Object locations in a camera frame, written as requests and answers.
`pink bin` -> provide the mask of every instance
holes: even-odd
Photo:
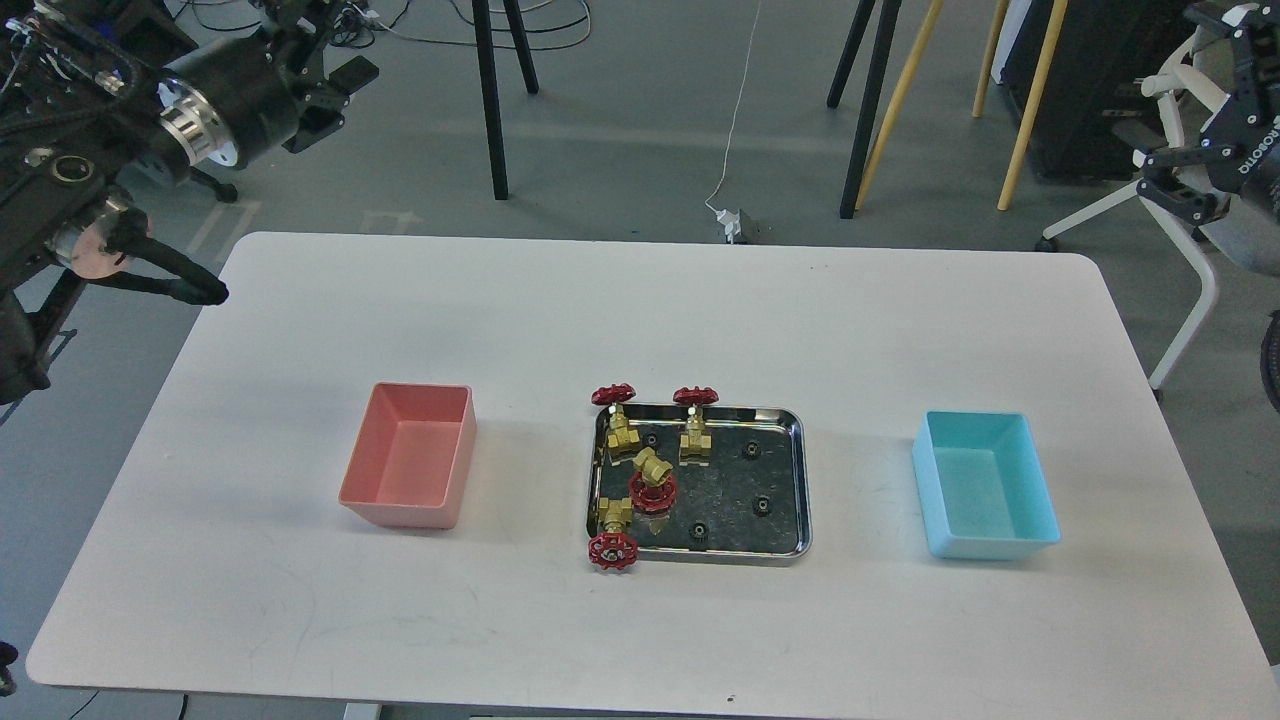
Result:
[[[470,387],[378,383],[338,502],[378,525],[452,528],[475,438]]]

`red valve handle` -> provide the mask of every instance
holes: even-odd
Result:
[[[709,387],[692,388],[682,387],[676,391],[676,395],[671,396],[672,402],[678,405],[710,405],[719,400],[719,395]]]
[[[591,393],[591,405],[613,405],[614,402],[626,402],[636,396],[636,388],[627,383],[612,384],[609,387],[602,387],[600,389]]]
[[[586,556],[605,570],[631,565],[639,552],[640,546],[626,533],[600,533],[586,543]]]
[[[658,487],[650,487],[640,479],[640,473],[631,477],[631,506],[637,512],[657,515],[671,510],[676,503],[676,475],[669,475],[667,482]]]

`blue bin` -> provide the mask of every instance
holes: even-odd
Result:
[[[931,410],[911,460],[937,557],[1018,560],[1062,539],[1025,416]]]

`plastic storage bin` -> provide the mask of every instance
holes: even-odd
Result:
[[[1062,539],[1023,415],[932,410],[911,459],[933,555],[1018,560]]]
[[[475,437],[470,387],[379,383],[338,502],[378,525],[452,528]]]

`brass fitting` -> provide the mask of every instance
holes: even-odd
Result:
[[[640,448],[640,433],[631,427],[631,420],[622,411],[622,404],[609,405],[609,429],[604,433],[609,446],[609,457],[617,465],[620,456],[628,455]]]
[[[680,464],[695,462],[707,465],[712,457],[712,436],[707,432],[707,421],[703,420],[703,409],[694,405],[689,409],[689,420],[685,423],[685,432],[680,434]]]
[[[631,498],[609,500],[602,497],[595,506],[595,521],[602,533],[625,533],[631,525]]]
[[[658,457],[658,454],[652,447],[641,450],[631,459],[631,462],[635,464],[636,471],[640,473],[640,479],[649,487],[655,488],[671,478],[671,462]]]

